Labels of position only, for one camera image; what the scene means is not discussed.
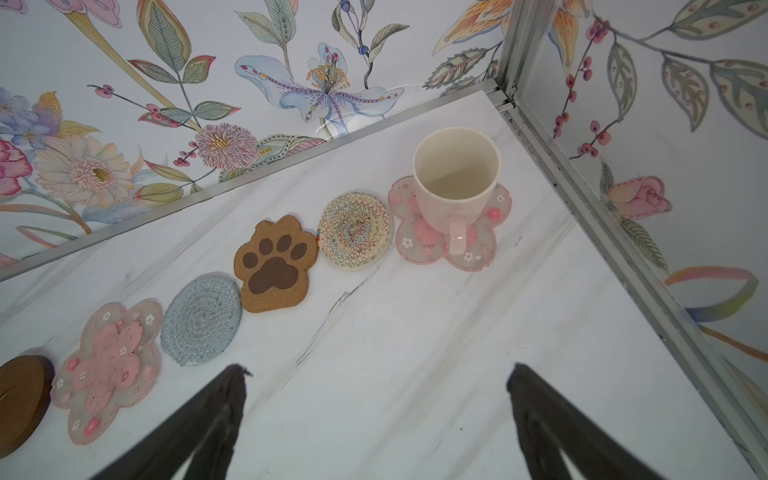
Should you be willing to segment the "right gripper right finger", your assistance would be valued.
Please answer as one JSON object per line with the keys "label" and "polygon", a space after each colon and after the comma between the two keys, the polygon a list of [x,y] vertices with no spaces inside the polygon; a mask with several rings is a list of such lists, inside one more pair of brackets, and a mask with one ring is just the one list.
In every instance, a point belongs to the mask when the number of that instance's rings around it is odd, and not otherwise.
{"label": "right gripper right finger", "polygon": [[533,479],[569,479],[565,458],[585,479],[661,477],[529,366],[517,363],[506,389],[520,449]]}

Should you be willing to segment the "grey round coaster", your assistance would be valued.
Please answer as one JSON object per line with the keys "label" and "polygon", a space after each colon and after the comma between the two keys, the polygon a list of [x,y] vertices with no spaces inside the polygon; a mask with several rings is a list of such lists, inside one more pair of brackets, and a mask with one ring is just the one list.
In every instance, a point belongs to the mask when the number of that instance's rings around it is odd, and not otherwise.
{"label": "grey round coaster", "polygon": [[182,367],[207,363],[230,345],[242,312],[234,280],[219,273],[202,275],[171,301],[164,314],[161,347]]}

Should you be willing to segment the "patterned round white coaster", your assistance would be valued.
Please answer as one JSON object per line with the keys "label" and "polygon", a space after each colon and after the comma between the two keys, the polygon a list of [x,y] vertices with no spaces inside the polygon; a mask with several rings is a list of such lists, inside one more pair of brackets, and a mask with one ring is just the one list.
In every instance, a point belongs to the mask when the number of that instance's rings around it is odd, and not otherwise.
{"label": "patterned round white coaster", "polygon": [[387,253],[392,236],[388,207],[364,192],[333,199],[317,227],[320,251],[332,266],[344,271],[363,270],[377,263]]}

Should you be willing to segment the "cream mug pink handle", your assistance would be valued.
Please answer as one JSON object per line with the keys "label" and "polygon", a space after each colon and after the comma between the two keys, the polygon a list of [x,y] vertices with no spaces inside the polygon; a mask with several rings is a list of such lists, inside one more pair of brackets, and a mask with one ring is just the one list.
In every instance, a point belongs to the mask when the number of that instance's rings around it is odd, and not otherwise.
{"label": "cream mug pink handle", "polygon": [[420,142],[412,165],[421,216],[447,238],[451,255],[464,254],[469,227],[480,218],[499,181],[499,149],[475,129],[449,127]]}

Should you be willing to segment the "brown paw coaster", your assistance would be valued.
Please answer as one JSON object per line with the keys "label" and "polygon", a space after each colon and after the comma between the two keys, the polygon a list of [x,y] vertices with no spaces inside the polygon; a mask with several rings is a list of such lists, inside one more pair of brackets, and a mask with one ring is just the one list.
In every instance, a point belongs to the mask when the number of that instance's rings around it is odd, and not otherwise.
{"label": "brown paw coaster", "polygon": [[308,293],[308,271],[318,253],[315,235],[295,216],[259,222],[233,262],[235,276],[242,281],[243,308],[262,313],[299,305]]}

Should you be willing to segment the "pink flower coaster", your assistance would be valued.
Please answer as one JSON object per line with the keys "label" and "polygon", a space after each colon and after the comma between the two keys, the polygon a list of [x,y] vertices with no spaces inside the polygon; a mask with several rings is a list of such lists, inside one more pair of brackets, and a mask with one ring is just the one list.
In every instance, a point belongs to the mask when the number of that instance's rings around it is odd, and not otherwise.
{"label": "pink flower coaster", "polygon": [[130,308],[110,302],[86,322],[79,348],[56,370],[51,402],[67,410],[67,432],[75,445],[101,436],[118,412],[138,404],[160,370],[155,343],[162,306],[151,299]]}
{"label": "pink flower coaster", "polygon": [[494,228],[506,221],[513,205],[508,190],[497,184],[481,216],[468,228],[467,251],[451,255],[448,237],[429,226],[421,215],[413,176],[403,177],[392,185],[388,203],[401,221],[395,241],[397,251],[405,260],[428,265],[445,259],[455,268],[467,272],[482,271],[493,262],[497,251]]}

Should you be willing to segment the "dark brown round coaster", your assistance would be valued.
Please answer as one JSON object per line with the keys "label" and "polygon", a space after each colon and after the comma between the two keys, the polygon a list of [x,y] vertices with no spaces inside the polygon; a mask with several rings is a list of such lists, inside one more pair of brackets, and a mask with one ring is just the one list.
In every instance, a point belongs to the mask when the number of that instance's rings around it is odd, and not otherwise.
{"label": "dark brown round coaster", "polygon": [[50,405],[54,368],[40,355],[23,355],[1,366],[1,458],[33,434]]}

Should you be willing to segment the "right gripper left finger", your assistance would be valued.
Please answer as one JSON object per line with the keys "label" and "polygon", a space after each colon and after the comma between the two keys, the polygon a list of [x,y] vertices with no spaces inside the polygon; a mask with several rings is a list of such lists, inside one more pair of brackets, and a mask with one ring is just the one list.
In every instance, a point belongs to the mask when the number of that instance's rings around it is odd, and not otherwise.
{"label": "right gripper left finger", "polygon": [[224,479],[230,466],[247,396],[241,365],[227,366],[173,415],[96,479]]}

